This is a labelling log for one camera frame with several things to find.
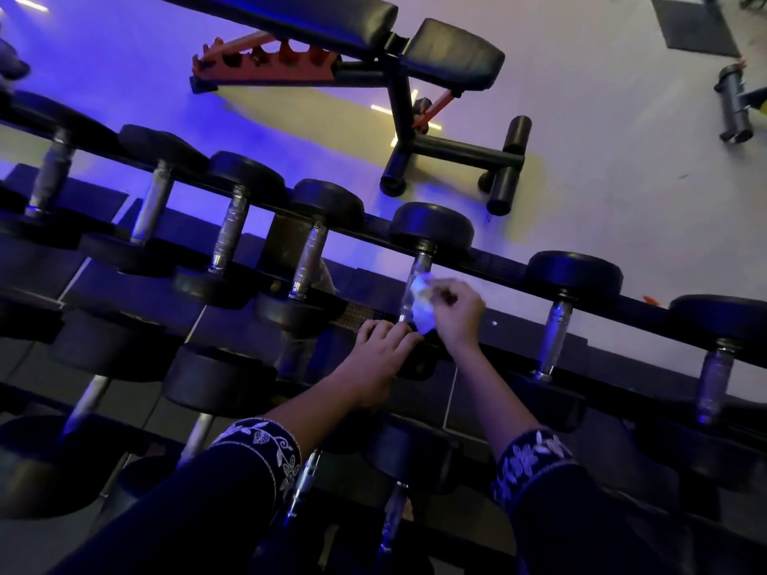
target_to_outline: white wipe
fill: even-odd
[[[413,323],[422,335],[435,327],[434,306],[431,304],[431,285],[434,277],[430,272],[419,274],[410,284],[413,293]]]

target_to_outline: orange object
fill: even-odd
[[[450,105],[450,101],[453,99],[455,99],[453,93],[446,90],[445,93],[436,100],[436,103],[432,103],[425,113],[421,113],[416,117],[416,122],[413,123],[413,128],[423,130],[428,129],[429,121],[436,117],[447,105]]]
[[[309,47],[296,52],[288,40],[280,39],[277,52],[266,52],[261,46],[276,40],[268,32],[256,32],[232,42],[216,38],[213,45],[203,45],[202,58],[192,58],[192,74],[216,83],[320,83],[334,79],[333,66],[340,60],[335,52]],[[242,54],[243,50],[251,51]]]

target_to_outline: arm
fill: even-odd
[[[531,575],[669,573],[482,354],[482,298],[464,282],[437,280],[434,287],[437,332],[469,386],[498,463],[493,496],[512,522]]]
[[[263,418],[240,420],[51,573],[244,573],[258,540],[316,448],[353,409],[384,401],[422,339],[404,323],[367,321],[349,356]]]

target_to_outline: black sleeve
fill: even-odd
[[[548,430],[523,434],[506,448],[492,490],[530,575],[674,573]]]
[[[237,422],[52,573],[244,573],[300,468],[282,426]]]

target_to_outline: embroidered cuff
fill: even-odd
[[[282,504],[302,467],[301,449],[292,434],[268,419],[248,418],[226,428],[210,447],[222,444],[237,444],[259,456],[272,475],[274,502]]]
[[[539,476],[567,464],[575,464],[572,452],[550,430],[522,434],[509,444],[498,460],[498,473],[490,485],[493,498],[507,514],[511,514],[530,484]]]

